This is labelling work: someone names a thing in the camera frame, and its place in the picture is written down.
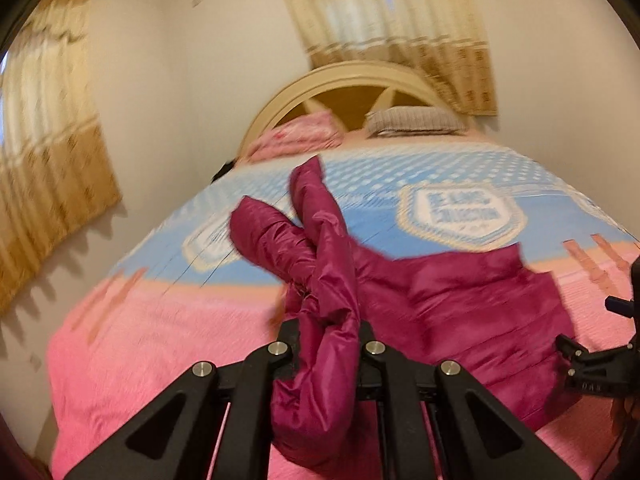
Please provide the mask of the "cream arched wooden headboard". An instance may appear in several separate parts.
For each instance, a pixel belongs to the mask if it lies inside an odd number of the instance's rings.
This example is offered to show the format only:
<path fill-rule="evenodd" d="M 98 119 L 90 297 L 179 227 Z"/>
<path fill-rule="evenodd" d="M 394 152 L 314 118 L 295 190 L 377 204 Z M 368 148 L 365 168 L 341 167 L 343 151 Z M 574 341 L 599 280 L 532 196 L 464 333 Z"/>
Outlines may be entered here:
<path fill-rule="evenodd" d="M 423 76 L 406 66 L 380 61 L 322 66 L 287 84 L 264 105 L 236 157 L 244 158 L 264 131 L 322 110 L 331 112 L 341 132 L 354 140 L 363 132 L 367 114 L 396 105 L 448 106 Z"/>

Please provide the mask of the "folded pink blanket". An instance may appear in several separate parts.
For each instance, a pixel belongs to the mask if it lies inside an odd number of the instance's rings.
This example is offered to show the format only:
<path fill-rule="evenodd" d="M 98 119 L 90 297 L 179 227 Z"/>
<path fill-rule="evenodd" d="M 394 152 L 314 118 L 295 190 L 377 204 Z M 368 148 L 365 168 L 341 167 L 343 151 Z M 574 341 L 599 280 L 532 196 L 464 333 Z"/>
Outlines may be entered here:
<path fill-rule="evenodd" d="M 284 156 L 338 148 L 345 133 L 328 110 L 303 115 L 264 131 L 242 156 L 246 162 L 263 162 Z"/>

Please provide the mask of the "beige patterned window curtain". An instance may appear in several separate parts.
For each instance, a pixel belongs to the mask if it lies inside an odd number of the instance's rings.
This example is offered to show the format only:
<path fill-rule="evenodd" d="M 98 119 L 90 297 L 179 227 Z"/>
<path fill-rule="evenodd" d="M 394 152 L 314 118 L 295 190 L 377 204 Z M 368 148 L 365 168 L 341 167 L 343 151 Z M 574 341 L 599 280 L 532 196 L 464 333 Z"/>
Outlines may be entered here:
<path fill-rule="evenodd" d="M 475 0 L 284 2 L 312 66 L 408 66 L 456 112 L 497 115 L 489 44 Z"/>

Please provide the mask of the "blue and pink bedspread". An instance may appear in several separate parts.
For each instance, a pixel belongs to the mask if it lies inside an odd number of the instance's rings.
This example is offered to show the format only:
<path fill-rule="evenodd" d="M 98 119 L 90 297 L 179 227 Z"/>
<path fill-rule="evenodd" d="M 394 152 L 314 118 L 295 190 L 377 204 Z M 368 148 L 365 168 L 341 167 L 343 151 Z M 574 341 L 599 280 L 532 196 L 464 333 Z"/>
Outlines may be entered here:
<path fill-rule="evenodd" d="M 632 324 L 605 310 L 629 295 L 639 244 L 587 196 L 533 159 L 477 136 L 375 139 L 321 155 L 324 180 L 364 246 L 391 259 L 515 247 L 552 276 L 568 332 L 591 350 Z M 287 216 L 303 155 L 244 162 L 173 212 L 67 315 L 47 353 L 64 477 L 199 360 L 226 365 L 273 340 L 282 282 L 241 257 L 229 218 L 250 196 Z"/>

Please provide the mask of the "striped grey pillow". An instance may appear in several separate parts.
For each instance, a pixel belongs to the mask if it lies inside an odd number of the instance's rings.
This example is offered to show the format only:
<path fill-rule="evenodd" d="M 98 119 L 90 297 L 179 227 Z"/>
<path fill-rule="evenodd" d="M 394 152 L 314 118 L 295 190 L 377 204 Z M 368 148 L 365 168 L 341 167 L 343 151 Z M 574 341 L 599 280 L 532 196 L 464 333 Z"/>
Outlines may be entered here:
<path fill-rule="evenodd" d="M 464 133 L 468 127 L 450 110 L 434 106 L 393 106 L 367 114 L 364 128 L 371 136 L 441 136 Z"/>

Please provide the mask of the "beige side wall curtain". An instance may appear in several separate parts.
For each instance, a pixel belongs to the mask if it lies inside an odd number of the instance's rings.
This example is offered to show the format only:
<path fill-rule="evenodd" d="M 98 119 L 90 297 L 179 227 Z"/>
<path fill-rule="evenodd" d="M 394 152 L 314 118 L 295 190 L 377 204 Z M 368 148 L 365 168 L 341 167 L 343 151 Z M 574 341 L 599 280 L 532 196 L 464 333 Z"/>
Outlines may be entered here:
<path fill-rule="evenodd" d="M 90 88 L 90 0 L 40 0 L 1 75 L 1 307 L 122 199 Z"/>

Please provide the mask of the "magenta quilted down jacket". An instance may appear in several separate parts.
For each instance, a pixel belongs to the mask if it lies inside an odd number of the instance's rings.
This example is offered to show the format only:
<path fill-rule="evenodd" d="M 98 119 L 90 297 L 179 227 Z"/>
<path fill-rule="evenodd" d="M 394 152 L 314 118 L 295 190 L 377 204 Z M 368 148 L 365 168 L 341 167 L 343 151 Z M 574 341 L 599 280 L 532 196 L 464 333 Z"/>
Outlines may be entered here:
<path fill-rule="evenodd" d="M 518 246 L 387 258 L 350 236 L 318 158 L 289 188 L 294 218 L 251 197 L 230 217 L 235 249 L 285 282 L 285 314 L 299 324 L 298 373 L 271 401 L 287 460 L 311 468 L 346 441 L 362 323 L 413 361 L 458 361 L 530 429 L 575 404 L 554 348 L 572 320 L 552 275 L 530 270 Z"/>

